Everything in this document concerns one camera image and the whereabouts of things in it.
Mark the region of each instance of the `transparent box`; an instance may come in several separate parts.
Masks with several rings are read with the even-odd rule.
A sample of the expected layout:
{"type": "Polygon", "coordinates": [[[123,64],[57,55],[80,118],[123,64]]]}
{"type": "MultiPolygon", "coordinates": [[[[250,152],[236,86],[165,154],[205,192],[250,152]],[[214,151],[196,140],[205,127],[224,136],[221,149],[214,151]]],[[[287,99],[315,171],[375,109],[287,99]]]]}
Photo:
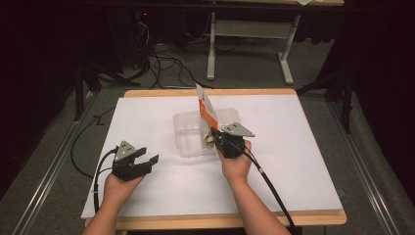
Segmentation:
{"type": "MultiPolygon", "coordinates": [[[[233,122],[240,123],[235,109],[215,110],[219,130],[233,122]]],[[[176,148],[180,157],[195,157],[215,154],[215,148],[208,148],[202,139],[200,129],[201,113],[199,111],[180,113],[173,116],[176,148]]]]}

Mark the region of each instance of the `black cable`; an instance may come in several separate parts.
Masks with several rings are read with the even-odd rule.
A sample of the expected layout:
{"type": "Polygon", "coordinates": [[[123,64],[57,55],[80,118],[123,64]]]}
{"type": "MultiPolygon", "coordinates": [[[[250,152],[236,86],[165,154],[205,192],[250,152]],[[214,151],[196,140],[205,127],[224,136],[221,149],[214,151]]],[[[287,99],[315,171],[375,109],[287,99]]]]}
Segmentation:
{"type": "Polygon", "coordinates": [[[105,168],[105,169],[101,170],[101,171],[100,171],[100,174],[101,174],[102,172],[106,171],[106,170],[109,170],[109,169],[112,169],[112,167],[108,167],[108,168],[105,168]]]}
{"type": "Polygon", "coordinates": [[[146,60],[143,68],[141,68],[140,71],[138,71],[137,73],[135,73],[134,75],[132,75],[130,77],[126,77],[125,79],[132,80],[132,79],[138,78],[138,77],[144,75],[149,69],[150,69],[150,61],[146,60]]]}
{"type": "Polygon", "coordinates": [[[158,44],[156,44],[155,46],[154,46],[154,53],[167,53],[168,51],[170,51],[171,50],[171,44],[172,43],[158,43],[158,44]],[[168,45],[168,48],[167,49],[165,49],[165,50],[163,50],[163,51],[156,51],[156,48],[158,47],[158,46],[164,46],[164,45],[168,45]]]}
{"type": "Polygon", "coordinates": [[[230,49],[220,49],[219,47],[217,47],[217,45],[214,46],[214,49],[217,50],[217,51],[231,52],[231,51],[235,50],[236,48],[238,48],[240,43],[241,43],[241,40],[236,39],[236,44],[230,49]]]}
{"type": "Polygon", "coordinates": [[[187,83],[185,83],[183,80],[182,80],[182,78],[181,78],[181,76],[180,76],[180,74],[181,74],[181,72],[183,71],[183,67],[182,66],[180,66],[180,64],[178,64],[176,61],[175,61],[175,58],[173,58],[173,57],[171,57],[171,56],[169,56],[169,55],[166,55],[166,54],[164,54],[165,56],[168,56],[169,58],[163,58],[163,59],[161,59],[159,56],[158,56],[158,61],[160,62],[160,61],[168,61],[168,62],[172,62],[172,64],[169,66],[169,67],[167,67],[167,68],[164,68],[164,69],[162,69],[161,68],[161,64],[159,63],[159,70],[160,71],[165,71],[165,70],[168,70],[168,69],[171,69],[171,68],[173,68],[175,65],[177,65],[179,68],[180,68],[180,71],[179,71],[179,73],[178,73],[178,78],[179,78],[179,81],[180,81],[180,83],[182,83],[184,86],[186,86],[186,87],[194,87],[194,86],[192,86],[192,85],[189,85],[189,84],[187,84],[187,83]]]}
{"type": "Polygon", "coordinates": [[[154,53],[154,57],[156,57],[156,60],[159,64],[159,69],[158,69],[158,73],[156,74],[153,70],[151,70],[153,72],[153,74],[156,76],[156,81],[155,83],[153,83],[153,85],[150,87],[150,90],[152,90],[156,85],[158,85],[161,89],[162,89],[162,85],[160,83],[160,74],[161,74],[161,62],[160,59],[158,57],[158,55],[156,53],[154,53]]]}
{"type": "Polygon", "coordinates": [[[194,43],[198,43],[198,42],[210,39],[210,36],[205,36],[206,33],[208,32],[208,26],[209,25],[210,25],[210,13],[207,13],[207,24],[206,24],[205,30],[202,32],[201,36],[198,37],[198,39],[196,39],[195,41],[186,42],[186,44],[187,45],[192,45],[194,43]]]}
{"type": "Polygon", "coordinates": [[[195,77],[193,77],[193,74],[192,74],[192,72],[179,60],[179,59],[177,59],[177,58],[174,58],[174,57],[172,57],[172,56],[170,56],[170,55],[166,55],[166,54],[162,54],[163,56],[166,56],[166,57],[162,57],[162,56],[159,56],[159,59],[162,59],[162,60],[171,60],[171,61],[174,61],[174,62],[176,62],[180,67],[182,67],[186,72],[188,72],[189,73],[189,75],[190,75],[190,77],[191,77],[191,79],[195,82],[195,83],[197,83],[197,84],[199,84],[200,86],[202,86],[203,88],[210,88],[210,89],[214,89],[213,87],[211,87],[211,86],[209,86],[209,85],[205,85],[205,84],[203,84],[203,83],[201,83],[201,82],[199,82],[198,80],[196,80],[195,79],[195,77]]]}
{"type": "Polygon", "coordinates": [[[291,228],[291,232],[292,234],[297,234],[297,229],[296,226],[293,222],[293,219],[291,218],[290,214],[288,213],[287,209],[284,206],[283,201],[281,200],[280,196],[277,193],[277,190],[275,190],[274,185],[272,184],[271,180],[269,180],[268,176],[266,175],[265,171],[262,169],[262,167],[259,165],[258,161],[256,160],[253,152],[251,152],[251,150],[249,150],[247,147],[245,147],[245,149],[248,150],[249,154],[247,154],[244,150],[240,149],[237,145],[233,144],[231,141],[228,141],[226,139],[222,139],[223,141],[226,141],[228,144],[230,144],[232,147],[236,148],[237,150],[239,150],[241,153],[243,153],[245,156],[248,157],[248,159],[251,160],[251,162],[253,162],[253,164],[256,166],[257,170],[259,171],[260,175],[262,176],[262,178],[265,180],[266,184],[268,185],[269,189],[271,190],[272,194],[274,195],[275,199],[278,202],[278,205],[280,206],[281,210],[283,211],[284,215],[286,216],[286,218],[288,219],[289,223],[290,223],[290,228],[291,228]]]}
{"type": "Polygon", "coordinates": [[[94,179],[94,208],[95,208],[95,213],[98,212],[98,209],[100,208],[100,201],[99,201],[99,197],[98,197],[98,189],[99,189],[98,177],[100,176],[100,173],[102,172],[101,167],[104,163],[104,160],[110,154],[116,154],[117,150],[118,150],[118,146],[116,146],[114,149],[107,152],[107,154],[102,157],[102,159],[100,160],[100,163],[98,164],[97,172],[95,173],[95,179],[94,179]]]}
{"type": "Polygon", "coordinates": [[[93,176],[91,174],[86,173],[85,171],[83,171],[81,168],[79,168],[79,166],[76,164],[75,159],[74,159],[74,155],[73,155],[73,150],[74,150],[74,146],[77,142],[77,140],[79,139],[79,137],[83,134],[83,132],[85,132],[85,130],[91,126],[92,123],[95,122],[95,120],[98,121],[97,124],[100,124],[99,121],[101,120],[101,117],[106,115],[107,113],[109,113],[110,111],[114,110],[115,107],[110,108],[109,110],[106,110],[105,112],[103,112],[102,114],[98,115],[98,116],[94,116],[94,119],[92,119],[88,124],[86,124],[86,126],[79,132],[79,134],[75,137],[75,139],[73,140],[72,145],[70,146],[70,161],[72,162],[73,167],[81,174],[85,175],[86,177],[93,179],[93,176]]]}
{"type": "Polygon", "coordinates": [[[171,65],[170,65],[170,66],[168,66],[168,67],[165,67],[165,68],[162,68],[162,67],[161,67],[161,63],[156,63],[156,62],[154,62],[154,63],[153,63],[153,67],[154,67],[155,69],[157,69],[157,70],[160,70],[160,71],[166,71],[166,70],[168,70],[168,69],[172,69],[175,65],[177,65],[177,63],[176,63],[175,61],[173,61],[173,60],[168,60],[168,59],[161,60],[161,59],[159,58],[159,56],[157,56],[157,54],[156,54],[156,53],[155,53],[154,57],[157,57],[157,59],[158,59],[158,61],[159,61],[159,62],[164,62],[164,61],[171,62],[171,65]]]}

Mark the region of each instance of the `cable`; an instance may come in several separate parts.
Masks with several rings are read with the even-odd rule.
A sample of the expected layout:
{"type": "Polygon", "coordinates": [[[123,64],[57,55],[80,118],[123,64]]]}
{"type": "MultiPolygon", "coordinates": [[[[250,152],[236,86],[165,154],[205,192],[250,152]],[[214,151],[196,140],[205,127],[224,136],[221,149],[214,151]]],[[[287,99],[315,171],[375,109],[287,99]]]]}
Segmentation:
{"type": "Polygon", "coordinates": [[[100,201],[99,201],[99,197],[98,197],[98,189],[99,189],[98,177],[100,176],[100,173],[102,172],[101,171],[101,167],[102,167],[102,165],[104,163],[104,160],[110,154],[116,154],[116,151],[118,151],[118,146],[116,146],[114,149],[112,149],[109,152],[107,152],[107,154],[102,157],[102,159],[100,160],[100,163],[98,165],[97,172],[95,173],[95,179],[94,179],[94,208],[95,208],[95,213],[98,212],[98,209],[100,208],[100,206],[99,206],[100,205],[100,201]]]}
{"type": "Polygon", "coordinates": [[[100,173],[102,173],[102,172],[104,172],[106,170],[109,170],[109,169],[112,169],[112,167],[105,168],[105,169],[101,170],[100,173]]]}
{"type": "MultiPolygon", "coordinates": [[[[147,39],[146,39],[146,43],[145,43],[145,45],[147,45],[148,43],[149,43],[149,39],[150,39],[150,31],[149,31],[149,28],[144,24],[144,23],[138,23],[138,24],[140,24],[141,26],[143,26],[144,28],[146,28],[147,29],[147,39]]],[[[140,38],[143,36],[143,33],[144,33],[144,30],[142,30],[142,32],[141,32],[141,34],[140,34],[140,38]]],[[[141,44],[141,42],[140,42],[140,38],[138,38],[138,37],[135,37],[135,38],[137,38],[137,41],[138,41],[138,43],[140,43],[141,44]]]]}
{"type": "Polygon", "coordinates": [[[152,90],[156,85],[158,85],[161,89],[162,89],[162,85],[161,85],[161,83],[160,83],[160,74],[161,74],[161,62],[160,62],[160,59],[159,59],[159,57],[157,56],[157,54],[155,53],[154,54],[154,57],[156,57],[156,60],[157,60],[157,62],[158,62],[158,64],[159,64],[159,72],[156,74],[151,68],[150,68],[150,70],[153,72],[153,74],[155,75],[155,77],[156,77],[156,81],[155,81],[155,83],[153,83],[153,85],[150,87],[150,90],[152,90]]]}
{"type": "Polygon", "coordinates": [[[234,147],[235,149],[239,150],[241,153],[243,153],[245,156],[247,156],[248,159],[251,160],[251,162],[253,162],[253,164],[256,166],[257,170],[259,171],[260,175],[265,180],[266,184],[268,185],[269,189],[271,190],[272,194],[274,195],[275,199],[277,200],[278,205],[280,206],[280,208],[283,211],[284,215],[288,219],[288,221],[290,223],[290,228],[292,230],[291,231],[292,234],[297,234],[297,229],[296,229],[296,226],[294,225],[293,219],[291,218],[290,214],[288,213],[287,209],[285,208],[284,203],[281,200],[280,196],[278,195],[277,190],[275,190],[274,185],[272,184],[271,180],[269,180],[269,178],[266,175],[265,171],[262,169],[262,167],[259,165],[258,161],[256,160],[253,152],[251,152],[250,149],[248,149],[247,147],[245,147],[245,149],[248,150],[248,152],[249,152],[249,154],[247,154],[244,150],[240,149],[237,145],[235,145],[231,141],[228,141],[227,139],[222,139],[222,140],[223,141],[226,141],[232,147],[234,147]]]}
{"type": "Polygon", "coordinates": [[[102,123],[99,123],[101,120],[101,117],[106,115],[107,113],[109,113],[110,111],[114,110],[115,107],[110,108],[109,110],[106,110],[105,112],[103,112],[102,114],[98,115],[98,116],[94,116],[94,119],[92,119],[88,124],[86,124],[86,126],[79,132],[79,134],[75,137],[75,139],[73,140],[72,145],[70,146],[70,161],[72,162],[73,167],[81,174],[85,175],[86,177],[93,179],[93,176],[91,174],[86,173],[85,171],[83,171],[81,168],[79,168],[79,166],[76,164],[74,156],[73,156],[73,150],[74,150],[74,146],[77,142],[77,140],[79,139],[79,137],[83,134],[83,132],[85,132],[85,130],[91,126],[92,123],[95,122],[95,120],[97,120],[97,124],[98,125],[102,125],[102,123]]]}
{"type": "Polygon", "coordinates": [[[205,37],[205,38],[204,38],[205,34],[206,34],[206,33],[207,33],[207,31],[208,31],[208,26],[209,26],[209,24],[210,24],[210,13],[208,13],[208,14],[207,14],[207,24],[206,24],[206,26],[205,26],[205,30],[204,30],[204,32],[202,33],[202,35],[201,35],[198,39],[196,39],[196,40],[194,40],[194,41],[187,42],[187,44],[188,44],[188,45],[190,45],[190,44],[193,44],[193,43],[198,43],[198,42],[202,42],[202,41],[205,41],[205,40],[210,39],[210,36],[207,36],[207,37],[205,37]]]}
{"type": "Polygon", "coordinates": [[[189,75],[190,75],[190,77],[191,77],[191,79],[195,82],[195,83],[197,83],[197,84],[199,84],[200,86],[202,86],[203,88],[210,88],[210,89],[214,89],[213,87],[211,87],[211,86],[209,86],[209,85],[205,85],[205,84],[202,84],[201,82],[199,82],[198,80],[196,80],[195,79],[195,77],[193,77],[193,74],[192,74],[192,72],[179,60],[179,59],[176,59],[176,58],[174,58],[174,57],[172,57],[172,56],[170,56],[170,55],[167,55],[167,54],[161,54],[161,56],[158,56],[158,58],[159,58],[159,60],[167,60],[167,61],[173,61],[173,62],[175,62],[175,63],[177,63],[177,65],[179,65],[182,69],[184,69],[186,72],[188,72],[189,73],[189,75]]]}
{"type": "MultiPolygon", "coordinates": [[[[222,38],[222,37],[219,37],[218,39],[220,39],[222,42],[224,41],[224,38],[222,38]]],[[[220,49],[217,45],[215,45],[214,49],[217,50],[217,51],[230,52],[230,51],[233,51],[236,48],[238,48],[240,44],[241,44],[241,40],[239,40],[239,38],[237,38],[236,44],[231,49],[220,49]]]]}
{"type": "Polygon", "coordinates": [[[168,43],[168,42],[167,43],[163,43],[163,42],[158,43],[158,44],[154,45],[154,52],[155,53],[166,53],[166,52],[168,52],[168,51],[171,50],[171,45],[172,45],[171,42],[170,43],[168,43]],[[157,47],[164,46],[164,45],[168,45],[168,48],[167,49],[164,49],[163,51],[159,51],[159,52],[156,51],[156,48],[157,47]]]}
{"type": "Polygon", "coordinates": [[[178,75],[177,75],[177,76],[178,76],[178,78],[179,78],[180,83],[182,83],[182,84],[183,84],[186,88],[195,88],[195,86],[189,85],[189,84],[185,83],[185,82],[182,80],[182,78],[181,78],[181,76],[180,76],[180,73],[183,71],[183,67],[182,67],[182,66],[180,66],[180,64],[178,64],[176,61],[174,61],[174,58],[173,58],[173,57],[171,57],[171,56],[169,56],[169,55],[166,55],[166,56],[168,56],[168,58],[163,58],[163,59],[161,59],[160,57],[158,57],[159,67],[157,68],[156,63],[154,63],[154,67],[155,67],[156,69],[159,69],[160,71],[161,71],[161,70],[165,71],[165,70],[171,69],[171,68],[173,68],[175,65],[177,65],[178,67],[180,67],[180,71],[179,71],[179,73],[178,73],[178,75]],[[161,64],[160,64],[160,61],[172,62],[172,64],[171,64],[169,67],[167,67],[167,68],[165,68],[165,69],[162,69],[162,68],[161,68],[161,64]]]}
{"type": "Polygon", "coordinates": [[[125,79],[132,80],[132,79],[138,78],[138,77],[144,75],[149,69],[150,69],[150,61],[147,59],[145,64],[144,64],[144,67],[141,68],[141,70],[139,72],[135,73],[134,75],[132,75],[130,77],[126,77],[125,79]]]}

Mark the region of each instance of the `table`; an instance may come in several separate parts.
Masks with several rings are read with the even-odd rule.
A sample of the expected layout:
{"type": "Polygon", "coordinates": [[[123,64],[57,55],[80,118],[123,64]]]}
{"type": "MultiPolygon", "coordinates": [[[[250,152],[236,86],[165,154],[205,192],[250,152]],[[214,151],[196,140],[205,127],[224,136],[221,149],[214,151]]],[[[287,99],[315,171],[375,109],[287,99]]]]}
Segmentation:
{"type": "MultiPolygon", "coordinates": [[[[298,4],[297,0],[216,0],[216,2],[249,2],[249,3],[268,3],[268,4],[298,4]]],[[[311,1],[308,4],[318,4],[320,6],[342,6],[344,0],[330,0],[330,1],[311,1]]],[[[291,22],[275,23],[275,22],[250,22],[250,21],[228,21],[217,20],[216,13],[210,14],[210,48],[207,58],[207,79],[214,80],[214,66],[215,66],[215,37],[216,36],[239,36],[239,37],[256,37],[256,38],[278,38],[286,40],[286,47],[283,52],[278,53],[278,61],[284,75],[286,84],[293,85],[294,80],[291,75],[290,67],[287,62],[288,54],[293,44],[294,36],[296,35],[299,26],[300,15],[293,16],[291,22]]]]}
{"type": "MultiPolygon", "coordinates": [[[[253,152],[271,181],[273,181],[277,191],[279,191],[279,194],[296,225],[330,225],[343,224],[346,222],[345,211],[343,210],[334,189],[330,175],[322,160],[308,122],[306,121],[306,117],[303,114],[297,93],[294,90],[216,89],[207,90],[207,94],[216,109],[228,105],[236,108],[240,113],[242,124],[251,128],[256,134],[256,138],[252,140],[254,146],[253,152]],[[244,104],[241,105],[241,102],[239,101],[247,100],[247,98],[249,98],[252,104],[248,106],[245,106],[244,104]],[[264,100],[268,100],[269,104],[262,104],[262,106],[254,104],[255,101],[262,102],[264,100]],[[280,114],[280,117],[275,117],[275,111],[271,112],[272,115],[269,116],[265,116],[259,112],[250,111],[252,107],[263,110],[269,105],[275,106],[275,110],[278,111],[277,113],[280,114]],[[260,116],[267,120],[274,119],[275,122],[271,121],[273,123],[264,126],[264,122],[253,121],[250,116],[260,116]],[[276,143],[272,146],[278,146],[278,148],[280,148],[280,153],[287,153],[281,154],[282,157],[279,156],[278,161],[281,163],[284,162],[291,167],[287,167],[287,165],[274,165],[270,168],[270,163],[275,160],[273,158],[264,157],[266,153],[269,153],[268,151],[274,151],[272,148],[267,150],[267,138],[264,136],[264,130],[266,131],[269,128],[274,128],[275,123],[277,122],[279,122],[278,125],[281,128],[281,132],[287,131],[287,128],[291,131],[287,131],[284,134],[276,132],[279,139],[274,139],[276,143]],[[293,144],[294,139],[297,139],[298,142],[290,147],[290,143],[293,144]],[[302,143],[302,148],[298,148],[298,143],[302,143]],[[291,180],[277,180],[277,177],[281,176],[278,176],[279,173],[286,175],[286,179],[291,177],[291,180]],[[312,179],[315,179],[315,181],[304,182],[304,180],[312,179]],[[304,203],[304,201],[307,200],[315,202],[304,203]],[[318,210],[300,209],[300,207],[310,208],[319,204],[321,204],[321,208],[318,210]]],[[[231,193],[226,190],[227,185],[221,175],[220,162],[218,161],[217,156],[201,156],[188,159],[179,157],[177,150],[175,150],[174,141],[171,139],[174,136],[172,130],[173,127],[163,130],[158,129],[158,127],[164,128],[172,125],[172,117],[166,117],[162,114],[198,109],[196,90],[131,90],[126,92],[124,97],[125,98],[121,98],[118,101],[118,105],[115,109],[112,125],[103,148],[102,156],[112,149],[115,144],[119,144],[119,140],[128,139],[128,141],[136,148],[146,146],[148,152],[158,152],[158,154],[160,154],[160,161],[158,164],[154,165],[153,172],[146,177],[146,180],[144,180],[142,184],[140,184],[140,189],[136,190],[130,201],[121,211],[120,218],[116,224],[117,229],[196,229],[243,226],[242,221],[238,216],[236,206],[232,205],[234,202],[231,193]],[[158,106],[164,107],[167,111],[158,111],[156,109],[158,106]],[[154,121],[155,124],[148,125],[147,122],[149,119],[154,121]],[[143,128],[147,129],[148,132],[143,133],[143,128]],[[152,135],[157,136],[158,143],[151,140],[152,135]],[[167,170],[174,173],[165,175],[167,170]],[[186,176],[186,173],[191,173],[192,177],[184,177],[186,176]],[[206,187],[207,191],[209,191],[209,187],[218,187],[221,190],[220,192],[216,192],[218,190],[209,191],[209,200],[206,200],[204,199],[206,191],[199,188],[198,190],[192,191],[193,187],[198,186],[192,185],[189,187],[192,183],[191,180],[186,181],[189,178],[194,180],[199,179],[200,182],[204,182],[204,187],[206,187]],[[180,183],[179,179],[186,182],[184,184],[180,183]],[[169,186],[170,184],[167,184],[165,181],[170,183],[175,182],[174,187],[169,186]],[[180,200],[174,201],[177,199],[175,194],[180,194],[180,189],[183,188],[186,188],[187,191],[185,191],[186,194],[180,195],[180,197],[188,197],[186,198],[186,202],[184,203],[180,200]],[[198,196],[189,196],[188,194],[196,194],[198,196]],[[213,208],[213,211],[209,211],[209,209],[206,208],[197,208],[195,205],[198,205],[200,201],[205,202],[209,206],[209,209],[213,208]],[[164,211],[163,209],[166,207],[170,207],[170,210],[176,212],[176,214],[169,214],[169,211],[164,211]],[[221,208],[224,208],[225,211],[230,209],[232,212],[223,213],[214,211],[221,210],[221,208]]],[[[108,161],[103,167],[110,164],[111,162],[108,161]]],[[[105,175],[101,175],[100,193],[102,193],[104,180],[105,175]]],[[[288,225],[288,221],[279,207],[277,207],[275,199],[273,199],[272,195],[269,195],[269,189],[262,188],[262,186],[266,184],[264,184],[259,173],[257,173],[254,168],[250,173],[250,182],[262,201],[264,201],[272,211],[275,211],[276,216],[284,224],[288,225]]],[[[82,214],[82,217],[86,219],[86,222],[89,222],[89,219],[93,216],[93,201],[91,196],[92,194],[88,195],[85,210],[82,214]]]]}
{"type": "MultiPolygon", "coordinates": [[[[196,12],[216,12],[216,13],[272,13],[272,14],[292,14],[292,15],[302,15],[302,16],[319,16],[321,14],[327,16],[345,16],[346,18],[350,18],[351,16],[363,16],[363,15],[370,15],[376,14],[376,3],[366,4],[362,1],[355,1],[350,0],[346,1],[344,4],[342,0],[325,0],[324,2],[317,2],[313,1],[303,6],[299,4],[296,0],[263,0],[264,3],[255,3],[251,0],[243,1],[243,0],[235,0],[238,1],[236,4],[230,1],[219,1],[216,4],[211,4],[210,1],[205,0],[197,0],[197,1],[187,1],[187,2],[176,2],[176,1],[142,1],[142,0],[135,0],[135,1],[97,1],[97,0],[90,0],[90,1],[77,1],[77,0],[63,0],[60,4],[70,7],[70,8],[128,8],[128,9],[151,9],[151,10],[168,10],[168,11],[196,11],[196,12]]],[[[339,49],[338,40],[336,40],[335,44],[333,45],[332,49],[339,49]]],[[[322,84],[326,84],[327,82],[332,81],[333,79],[343,82],[345,80],[344,76],[339,76],[335,73],[336,69],[333,70],[333,65],[328,65],[327,60],[323,66],[324,72],[320,72],[318,78],[320,81],[316,81],[316,83],[311,83],[304,88],[299,89],[298,93],[302,94],[307,92],[308,90],[318,88],[322,86],[322,84]]],[[[79,86],[82,83],[82,78],[78,79],[76,84],[77,90],[79,90],[79,86]]],[[[332,97],[339,97],[342,95],[343,90],[345,91],[345,98],[344,98],[344,110],[342,114],[342,120],[345,126],[345,129],[348,131],[348,116],[350,112],[349,102],[351,99],[351,85],[345,86],[345,88],[337,89],[340,86],[336,86],[335,88],[329,87],[328,91],[331,94],[326,93],[326,98],[328,100],[333,99],[332,97]]],[[[81,96],[78,97],[77,107],[76,109],[81,112],[83,110],[83,98],[81,96]]]]}

